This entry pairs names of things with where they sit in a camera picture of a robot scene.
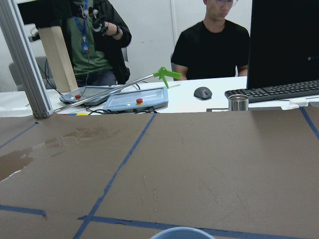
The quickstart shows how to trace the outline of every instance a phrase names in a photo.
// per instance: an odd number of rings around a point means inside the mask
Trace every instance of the blue tape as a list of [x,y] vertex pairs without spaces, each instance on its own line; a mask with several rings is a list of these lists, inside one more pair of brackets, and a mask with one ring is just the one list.
[[[84,220],[86,217],[78,218],[78,220]],[[172,224],[164,224],[164,223],[150,223],[143,221],[131,221],[131,220],[121,220],[116,218],[104,218],[104,217],[92,217],[92,222],[98,223],[109,223],[109,224],[121,224],[130,227],[138,227],[138,228],[150,228],[150,229],[158,229],[158,230],[166,230],[169,228],[175,227],[184,227],[179,225]],[[283,236],[275,236],[275,235],[266,235],[266,234],[256,234],[256,233],[243,233],[243,232],[235,232],[235,231],[223,231],[217,229],[207,229],[207,228],[198,228],[202,231],[218,237],[226,237],[226,238],[239,238],[239,239],[302,239],[302,238],[292,238],[292,237],[283,237]]]
[[37,122],[35,124],[33,124],[32,126],[30,126],[29,128],[27,128],[26,130],[22,131],[21,133],[19,133],[17,136],[13,137],[12,139],[10,139],[9,141],[7,141],[6,143],[4,143],[3,145],[0,146],[0,149],[3,148],[4,146],[6,146],[8,143],[14,141],[16,138],[20,137],[22,134],[24,134],[25,132],[27,132],[28,130],[32,129],[35,125],[37,124]]
[[307,123],[309,124],[310,128],[313,130],[313,132],[317,136],[317,139],[319,139],[319,131],[316,128],[316,126],[314,125],[314,123],[311,120],[310,116],[308,115],[307,111],[305,110],[304,107],[299,107],[299,109],[301,110],[301,113],[303,113],[303,116],[305,117],[305,119],[306,119]]
[[111,180],[109,181],[108,185],[105,187],[104,189],[104,194],[98,198],[98,200],[96,201],[95,205],[93,206],[93,208],[91,209],[90,213],[88,216],[86,216],[84,218],[84,222],[82,223],[81,227],[79,228],[79,230],[77,231],[77,233],[74,236],[74,239],[78,239],[80,238],[80,236],[83,234],[84,230],[86,229],[86,227],[88,226],[88,224],[90,223],[91,219],[93,218],[94,214],[96,213],[96,211],[98,210],[98,208],[100,207],[100,204],[102,203],[102,201],[104,200],[106,194],[109,192],[116,176],[118,175],[119,171],[124,167],[124,165],[127,163],[127,161],[129,160],[130,156],[133,154],[134,150],[136,149],[136,147],[138,146],[138,144],[140,143],[142,137],[144,136],[145,132],[147,131],[147,129],[149,128],[149,126],[151,125],[152,121],[154,120],[154,118],[156,117],[156,114],[153,114],[151,119],[149,120],[149,122],[146,124],[145,128],[143,129],[143,131],[141,132],[140,136],[138,137],[138,139],[135,141],[135,143],[133,144],[131,150],[128,152],[128,154],[126,155],[125,159],[123,160],[123,162],[121,163],[121,165],[119,166],[119,168],[116,170],[116,172],[114,173],[113,177],[111,178]]
[[4,206],[0,205],[0,210],[17,212],[17,213],[27,213],[27,214],[36,214],[41,216],[46,216],[46,212],[44,210],[39,209],[31,209],[31,208],[20,208],[20,207],[12,207],[12,206]]

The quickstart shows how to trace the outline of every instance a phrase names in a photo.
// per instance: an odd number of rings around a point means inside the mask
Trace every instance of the wristwatch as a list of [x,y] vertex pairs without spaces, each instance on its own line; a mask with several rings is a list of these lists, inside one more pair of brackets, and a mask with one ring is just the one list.
[[120,27],[116,25],[116,33],[112,36],[117,36],[120,34]]

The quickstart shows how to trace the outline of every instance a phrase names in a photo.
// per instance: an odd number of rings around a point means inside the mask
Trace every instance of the keyboard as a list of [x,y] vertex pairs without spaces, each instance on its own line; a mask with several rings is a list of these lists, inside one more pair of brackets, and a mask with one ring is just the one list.
[[319,95],[319,80],[225,92],[227,98],[237,94],[248,96],[249,103]]

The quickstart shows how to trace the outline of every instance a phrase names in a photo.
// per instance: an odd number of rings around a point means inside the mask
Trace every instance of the computer mouse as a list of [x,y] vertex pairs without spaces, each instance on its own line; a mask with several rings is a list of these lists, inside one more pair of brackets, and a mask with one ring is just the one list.
[[194,96],[201,100],[208,100],[212,96],[212,92],[207,87],[199,87],[194,91]]

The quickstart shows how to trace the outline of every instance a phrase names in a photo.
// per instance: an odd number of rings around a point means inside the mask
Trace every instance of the eyeglasses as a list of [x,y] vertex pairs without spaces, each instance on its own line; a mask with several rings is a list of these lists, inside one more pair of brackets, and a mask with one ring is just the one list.
[[233,7],[239,0],[216,0],[218,5],[222,6],[228,4],[229,7]]

